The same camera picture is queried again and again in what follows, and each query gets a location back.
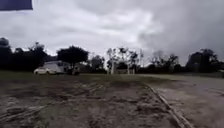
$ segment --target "overcast sky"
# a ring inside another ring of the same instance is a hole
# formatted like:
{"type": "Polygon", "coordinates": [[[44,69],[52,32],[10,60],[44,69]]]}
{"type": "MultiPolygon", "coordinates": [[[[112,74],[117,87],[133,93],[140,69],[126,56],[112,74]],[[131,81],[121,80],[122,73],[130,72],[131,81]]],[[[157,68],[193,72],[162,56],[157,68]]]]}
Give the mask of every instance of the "overcast sky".
{"type": "Polygon", "coordinates": [[[48,53],[80,46],[163,50],[188,55],[211,48],[224,58],[224,0],[33,0],[33,11],[0,12],[0,37],[13,48],[35,41],[48,53]]]}

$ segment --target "grass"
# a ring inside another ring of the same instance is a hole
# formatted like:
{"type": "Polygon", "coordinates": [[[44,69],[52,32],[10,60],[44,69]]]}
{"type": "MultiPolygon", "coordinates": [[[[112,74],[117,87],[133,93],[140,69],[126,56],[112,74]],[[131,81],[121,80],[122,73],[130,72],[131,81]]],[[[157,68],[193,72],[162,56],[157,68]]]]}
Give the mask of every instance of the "grass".
{"type": "Polygon", "coordinates": [[[30,82],[53,82],[59,81],[81,81],[81,82],[147,82],[163,83],[170,80],[138,76],[138,75],[105,75],[105,74],[81,74],[79,76],[68,75],[34,75],[29,72],[0,71],[0,82],[30,83],[30,82]]]}

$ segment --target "bare soil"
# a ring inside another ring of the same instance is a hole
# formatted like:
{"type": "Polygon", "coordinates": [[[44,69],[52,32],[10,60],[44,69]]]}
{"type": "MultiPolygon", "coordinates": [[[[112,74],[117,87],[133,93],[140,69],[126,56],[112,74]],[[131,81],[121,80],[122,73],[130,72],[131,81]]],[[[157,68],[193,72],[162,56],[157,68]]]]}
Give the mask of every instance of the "bare soil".
{"type": "Polygon", "coordinates": [[[168,111],[139,81],[54,76],[0,86],[0,128],[179,128],[168,111]]]}

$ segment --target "dirt field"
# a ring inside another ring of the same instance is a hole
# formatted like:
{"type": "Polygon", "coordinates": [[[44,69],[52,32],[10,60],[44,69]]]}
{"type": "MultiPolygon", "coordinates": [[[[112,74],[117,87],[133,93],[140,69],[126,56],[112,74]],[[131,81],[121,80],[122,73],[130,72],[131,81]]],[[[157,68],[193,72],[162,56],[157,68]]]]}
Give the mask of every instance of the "dirt field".
{"type": "Polygon", "coordinates": [[[179,128],[143,82],[168,81],[1,73],[0,128],[179,128]]]}

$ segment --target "treeline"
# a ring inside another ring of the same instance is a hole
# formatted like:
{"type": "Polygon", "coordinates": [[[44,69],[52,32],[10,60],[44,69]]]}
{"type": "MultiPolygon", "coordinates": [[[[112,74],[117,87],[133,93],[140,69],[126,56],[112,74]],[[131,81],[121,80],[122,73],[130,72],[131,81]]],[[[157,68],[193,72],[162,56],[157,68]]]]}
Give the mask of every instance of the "treeline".
{"type": "Polygon", "coordinates": [[[218,60],[218,56],[211,49],[201,49],[189,55],[185,66],[180,65],[177,55],[166,55],[162,51],[156,51],[151,57],[148,57],[148,64],[145,67],[140,66],[144,57],[142,52],[138,53],[120,47],[109,49],[107,55],[109,57],[108,69],[112,68],[111,62],[113,62],[116,64],[117,69],[135,69],[136,73],[211,73],[224,68],[224,63],[218,60]]]}
{"type": "Polygon", "coordinates": [[[85,62],[83,65],[88,67],[88,71],[103,68],[104,58],[95,55],[88,60],[89,52],[82,48],[70,46],[59,49],[57,56],[47,54],[44,45],[36,42],[28,48],[15,48],[12,50],[9,40],[0,38],[0,69],[13,71],[33,71],[42,66],[46,61],[62,60],[75,66],[76,63],[85,62]]]}
{"type": "Polygon", "coordinates": [[[83,72],[106,73],[106,69],[134,69],[136,73],[179,73],[179,72],[217,72],[224,68],[224,63],[211,49],[201,49],[189,55],[185,66],[179,64],[175,54],[166,55],[162,51],[154,52],[148,57],[148,64],[142,66],[143,58],[147,56],[128,48],[110,48],[107,51],[108,60],[99,55],[91,55],[80,47],[70,46],[57,51],[57,56],[47,54],[44,45],[36,42],[27,50],[12,49],[9,40],[0,38],[0,69],[13,71],[33,71],[46,61],[62,60],[79,65],[83,72]]]}

